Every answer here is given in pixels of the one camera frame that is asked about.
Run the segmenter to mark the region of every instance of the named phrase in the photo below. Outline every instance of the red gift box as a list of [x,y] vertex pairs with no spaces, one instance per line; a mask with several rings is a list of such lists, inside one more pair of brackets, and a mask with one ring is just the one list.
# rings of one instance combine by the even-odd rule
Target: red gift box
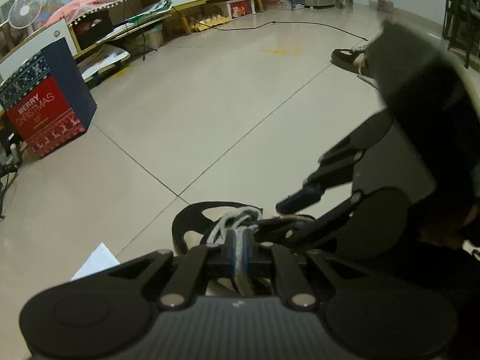
[[40,157],[85,132],[97,107],[64,40],[45,47],[8,78],[0,104]]

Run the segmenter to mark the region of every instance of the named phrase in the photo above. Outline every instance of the power cord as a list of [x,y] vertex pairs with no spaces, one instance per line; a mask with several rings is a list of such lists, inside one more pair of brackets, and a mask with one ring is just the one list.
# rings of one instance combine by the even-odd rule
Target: power cord
[[335,26],[331,26],[329,24],[323,24],[323,23],[315,23],[313,21],[269,21],[268,23],[265,23],[265,24],[262,24],[260,26],[257,26],[257,27],[246,27],[246,28],[217,28],[217,27],[212,27],[212,26],[209,26],[208,24],[204,24],[204,23],[199,23],[198,21],[194,21],[192,20],[192,23],[197,23],[197,24],[201,24],[202,26],[206,26],[208,28],[213,28],[214,30],[218,30],[218,31],[244,31],[244,30],[257,30],[258,28],[261,28],[261,27],[264,27],[268,24],[316,24],[318,26],[324,26],[324,27],[330,27],[330,28],[333,28],[334,30],[338,30],[338,31],[342,31],[348,35],[352,35],[356,38],[360,38],[361,40],[364,40],[364,41],[367,41],[368,42],[368,38],[364,38],[363,36],[359,36],[359,35],[356,35],[354,33],[351,33],[351,32],[348,32],[348,31],[345,31],[345,30],[342,30],[341,28],[338,28],[338,27],[335,27]]
[[[132,9],[131,5],[130,5],[130,2],[128,0],[124,0],[124,4],[123,4],[123,21],[125,22],[126,21],[126,11],[127,11],[127,7],[126,7],[126,4],[128,4],[128,8],[130,8],[130,10],[132,11],[132,13],[134,12],[134,10]],[[135,20],[137,22],[137,29],[140,28],[140,20],[138,20],[138,16],[135,17]],[[126,30],[128,31],[129,28],[127,26],[127,24],[125,23],[125,28]],[[153,49],[151,47],[148,47],[145,45],[145,43],[147,42],[147,39],[145,37],[145,32],[142,32],[142,37],[143,37],[143,44],[141,46],[143,46],[143,58],[142,60],[145,61],[145,49],[146,48],[149,48],[149,49],[152,49],[152,50],[155,50],[155,51],[158,51],[157,49]]]
[[[0,222],[5,219],[5,216],[3,215],[3,199],[5,198],[5,194],[10,189],[15,179],[18,177],[18,168],[13,165],[7,165],[2,167],[2,171],[7,171],[7,182],[5,183],[5,187],[1,192],[1,196],[0,196]],[[15,174],[12,177],[11,181],[9,182],[10,173],[15,173]]]
[[143,48],[146,48],[146,49],[150,49],[152,51],[158,51],[158,49],[154,49],[153,47],[149,47],[149,46],[146,46],[144,44],[135,44],[133,45],[132,47],[130,47],[131,50],[137,48],[137,47],[143,47]]

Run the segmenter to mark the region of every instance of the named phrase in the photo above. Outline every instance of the black rubber disc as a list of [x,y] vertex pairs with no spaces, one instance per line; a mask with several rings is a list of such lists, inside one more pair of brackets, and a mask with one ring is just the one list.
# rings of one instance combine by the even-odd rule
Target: black rubber disc
[[372,194],[338,232],[335,253],[351,260],[365,260],[390,250],[405,230],[409,206],[407,196],[395,188]]
[[346,349],[372,359],[431,358],[457,327],[450,304],[418,288],[338,290],[325,319]]
[[127,347],[150,323],[141,295],[128,289],[44,291],[20,313],[29,347],[54,358],[93,359]]

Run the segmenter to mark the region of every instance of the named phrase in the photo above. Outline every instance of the electric fan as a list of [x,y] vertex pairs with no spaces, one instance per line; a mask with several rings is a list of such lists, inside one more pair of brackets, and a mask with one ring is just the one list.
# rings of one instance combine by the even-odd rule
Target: electric fan
[[26,28],[30,35],[33,33],[32,24],[37,20],[41,9],[41,0],[17,0],[11,6],[8,21],[13,28]]

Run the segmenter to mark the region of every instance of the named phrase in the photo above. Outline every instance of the white rope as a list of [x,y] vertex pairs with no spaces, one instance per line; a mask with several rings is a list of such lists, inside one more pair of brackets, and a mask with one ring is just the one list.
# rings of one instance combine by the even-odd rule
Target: white rope
[[362,74],[362,68],[365,66],[365,61],[367,60],[367,55],[365,54],[363,60],[359,63],[358,65],[358,74],[357,74],[357,77],[362,80],[362,81],[365,81],[367,84],[369,84],[370,86],[374,87],[376,90],[379,91],[378,89],[378,86],[377,84],[375,83],[374,80],[369,80],[368,78],[366,78],[365,76],[363,76]]
[[243,270],[243,233],[258,230],[256,225],[243,225],[246,220],[258,221],[262,219],[262,212],[255,207],[240,207],[223,215],[207,238],[207,243],[225,243],[227,232],[235,232],[235,284],[241,295],[253,296],[254,291],[248,276]]

